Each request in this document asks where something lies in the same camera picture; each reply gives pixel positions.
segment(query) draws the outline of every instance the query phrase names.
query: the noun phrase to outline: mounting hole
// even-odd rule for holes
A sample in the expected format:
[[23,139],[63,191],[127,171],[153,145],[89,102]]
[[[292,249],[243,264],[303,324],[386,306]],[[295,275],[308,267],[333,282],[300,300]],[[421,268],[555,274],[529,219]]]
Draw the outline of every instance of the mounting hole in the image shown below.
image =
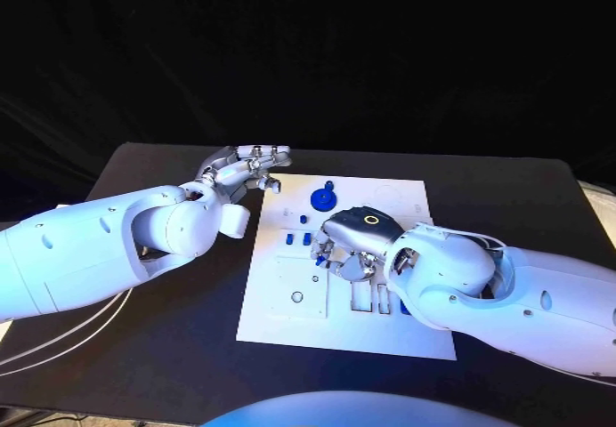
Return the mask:
[[303,299],[304,299],[304,295],[298,291],[294,291],[291,293],[292,302],[301,302]]
[[366,218],[363,218],[363,221],[366,222],[366,224],[375,225],[375,224],[378,224],[378,217],[369,215],[369,216],[366,216]]

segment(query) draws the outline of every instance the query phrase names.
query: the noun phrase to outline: table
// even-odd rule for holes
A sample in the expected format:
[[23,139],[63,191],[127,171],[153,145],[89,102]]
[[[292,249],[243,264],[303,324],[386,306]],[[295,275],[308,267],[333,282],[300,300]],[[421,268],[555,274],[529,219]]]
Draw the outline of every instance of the table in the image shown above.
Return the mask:
[[[89,199],[181,184],[215,150],[124,144]],[[422,180],[435,224],[616,268],[610,241],[561,161],[307,150],[295,150],[292,159],[281,172]],[[252,212],[243,239],[219,235],[204,256],[134,289],[83,347],[0,378],[0,405],[203,423],[266,398],[357,390],[434,399],[523,425],[613,425],[616,388],[555,373],[464,334],[454,334],[457,362],[236,342],[261,197],[252,191],[241,201]],[[15,322],[0,359],[63,332],[99,306]],[[93,323],[10,367],[66,349]]]

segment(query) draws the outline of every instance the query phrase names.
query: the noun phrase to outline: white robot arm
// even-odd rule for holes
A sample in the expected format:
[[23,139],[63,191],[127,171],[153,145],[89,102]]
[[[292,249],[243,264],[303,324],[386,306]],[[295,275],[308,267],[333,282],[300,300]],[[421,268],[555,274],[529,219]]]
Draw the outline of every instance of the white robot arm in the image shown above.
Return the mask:
[[[344,262],[329,260],[334,245],[352,255]],[[432,225],[404,231],[369,207],[330,217],[311,254],[350,281],[370,279],[379,266],[388,290],[434,329],[546,367],[616,376],[616,271]]]
[[0,323],[89,305],[202,255],[217,231],[243,237],[249,188],[279,181],[287,146],[225,147],[196,179],[34,215],[0,232]]

